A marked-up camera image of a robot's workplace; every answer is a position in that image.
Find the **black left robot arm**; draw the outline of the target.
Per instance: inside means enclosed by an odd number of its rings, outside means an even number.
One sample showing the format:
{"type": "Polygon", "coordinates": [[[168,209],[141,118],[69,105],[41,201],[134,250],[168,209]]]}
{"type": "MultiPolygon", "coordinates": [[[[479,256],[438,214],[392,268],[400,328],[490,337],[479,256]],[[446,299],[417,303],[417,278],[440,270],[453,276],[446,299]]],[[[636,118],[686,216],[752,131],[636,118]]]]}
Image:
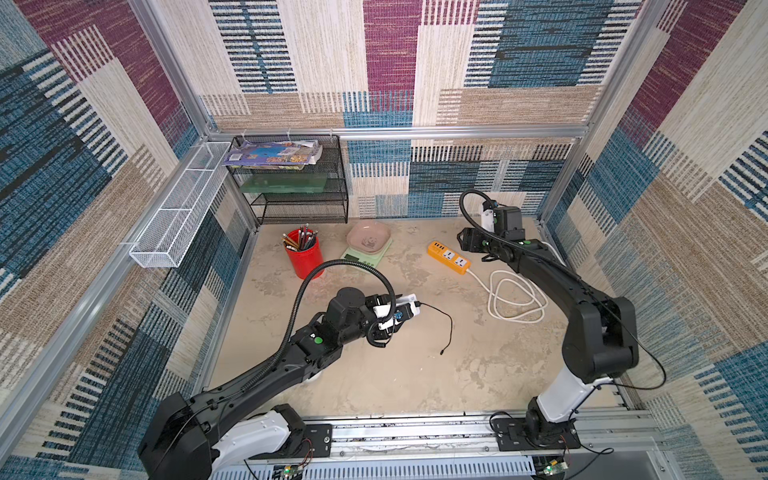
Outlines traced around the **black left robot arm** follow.
{"type": "Polygon", "coordinates": [[[228,461],[272,453],[297,444],[304,424],[282,405],[254,419],[248,416],[279,393],[317,376],[341,357],[345,345],[364,339],[387,346],[403,324],[418,315],[414,297],[395,293],[375,268],[345,259],[330,260],[311,271],[348,266],[372,274],[383,295],[367,296],[344,287],[303,327],[295,326],[309,284],[303,282],[277,351],[234,379],[190,398],[166,397],[140,441],[137,454],[151,479],[206,479],[228,461]]]}

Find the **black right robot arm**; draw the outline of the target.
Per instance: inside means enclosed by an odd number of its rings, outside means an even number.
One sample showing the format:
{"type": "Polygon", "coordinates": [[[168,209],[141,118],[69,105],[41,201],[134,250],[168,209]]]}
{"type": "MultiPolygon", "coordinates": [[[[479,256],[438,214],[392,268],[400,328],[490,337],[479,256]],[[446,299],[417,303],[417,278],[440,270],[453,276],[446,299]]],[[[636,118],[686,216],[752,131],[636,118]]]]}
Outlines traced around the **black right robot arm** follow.
{"type": "Polygon", "coordinates": [[[635,307],[625,297],[611,297],[586,283],[545,242],[527,238],[519,208],[503,206],[476,189],[462,192],[458,205],[469,223],[457,236],[461,249],[505,263],[567,317],[564,366],[529,402],[522,428],[534,448],[558,445],[574,436],[575,414],[586,400],[638,365],[646,349],[637,337],[635,307]]]}

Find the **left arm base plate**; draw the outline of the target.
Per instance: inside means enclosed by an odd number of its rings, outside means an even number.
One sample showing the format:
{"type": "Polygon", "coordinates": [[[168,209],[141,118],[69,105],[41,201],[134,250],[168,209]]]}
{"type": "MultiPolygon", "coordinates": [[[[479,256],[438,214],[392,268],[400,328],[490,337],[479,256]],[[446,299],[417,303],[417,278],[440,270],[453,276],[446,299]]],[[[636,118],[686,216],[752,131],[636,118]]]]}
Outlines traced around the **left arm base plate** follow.
{"type": "Polygon", "coordinates": [[[327,458],[331,454],[332,439],[332,424],[307,424],[299,433],[293,432],[276,452],[254,455],[249,460],[301,460],[310,450],[313,450],[310,454],[313,458],[327,458]]]}

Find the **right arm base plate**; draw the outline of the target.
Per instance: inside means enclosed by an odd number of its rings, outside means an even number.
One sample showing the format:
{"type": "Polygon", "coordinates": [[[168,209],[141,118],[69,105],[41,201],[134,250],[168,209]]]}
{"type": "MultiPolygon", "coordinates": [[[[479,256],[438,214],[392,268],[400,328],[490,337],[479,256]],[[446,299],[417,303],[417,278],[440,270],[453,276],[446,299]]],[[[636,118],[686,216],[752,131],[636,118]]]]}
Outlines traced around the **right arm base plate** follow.
{"type": "Polygon", "coordinates": [[[578,449],[581,446],[574,422],[539,422],[506,415],[489,420],[500,451],[578,449]]]}

